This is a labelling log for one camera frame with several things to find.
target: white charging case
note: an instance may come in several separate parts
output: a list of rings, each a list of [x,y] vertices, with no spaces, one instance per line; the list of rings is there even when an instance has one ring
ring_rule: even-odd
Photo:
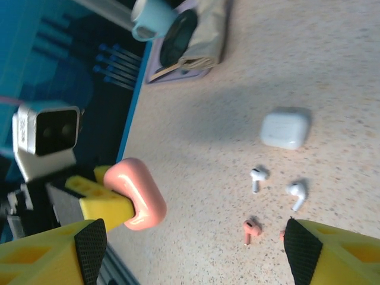
[[[296,150],[308,136],[309,118],[297,111],[273,111],[262,122],[261,141],[271,147]]]

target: blue stripe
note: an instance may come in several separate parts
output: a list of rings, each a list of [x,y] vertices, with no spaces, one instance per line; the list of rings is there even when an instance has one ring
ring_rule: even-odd
[[[135,113],[138,95],[140,94],[141,86],[144,81],[144,74],[148,65],[148,59],[149,59],[150,50],[152,49],[152,45],[153,45],[152,42],[147,42],[147,45],[145,46],[144,56],[142,57],[140,71],[138,73],[135,90],[132,95],[131,106],[129,107],[128,116],[126,117],[123,137],[121,138],[118,158],[116,159],[116,162],[119,162],[123,159],[123,154],[126,147],[126,141],[128,140],[129,130],[131,129],[132,119]]]

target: light blue mug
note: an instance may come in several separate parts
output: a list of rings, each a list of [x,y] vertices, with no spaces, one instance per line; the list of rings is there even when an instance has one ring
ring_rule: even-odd
[[[132,35],[140,42],[164,37],[177,16],[177,12],[165,0],[137,0],[131,14],[131,20],[135,23]],[[141,36],[139,28],[151,31],[154,36]]]

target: purple tray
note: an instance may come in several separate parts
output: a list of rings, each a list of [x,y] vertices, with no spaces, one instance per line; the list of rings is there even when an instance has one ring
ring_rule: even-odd
[[[196,2],[195,0],[186,0],[182,4],[180,4],[175,10],[178,13],[182,13],[187,9],[192,9],[195,8]],[[150,57],[147,65],[147,69],[145,72],[145,83],[146,84],[158,84],[158,83],[168,83],[172,81],[179,81],[179,80],[189,80],[189,79],[196,79],[196,78],[201,78],[208,74],[210,71],[209,69],[206,70],[192,70],[189,71],[186,74],[182,74],[181,70],[177,69],[176,71],[173,71],[170,74],[165,75],[164,77],[161,77],[160,79],[157,79],[153,82],[149,82],[150,78],[152,75],[154,75],[158,69],[162,67],[160,64],[160,51],[161,51],[161,45],[164,41],[164,38],[157,39],[153,43],[152,50],[150,52]]]

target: table surface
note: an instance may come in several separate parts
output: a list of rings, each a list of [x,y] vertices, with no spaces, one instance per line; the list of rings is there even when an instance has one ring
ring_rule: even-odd
[[[125,156],[167,201],[158,227],[109,240],[141,284],[294,284],[278,238],[290,216],[380,238],[380,5],[235,0],[224,61],[206,77],[143,86]],[[313,122],[296,151],[258,134],[278,106]],[[270,178],[251,194],[251,168]],[[305,178],[298,213],[288,183]],[[263,234],[243,244],[255,216]]]

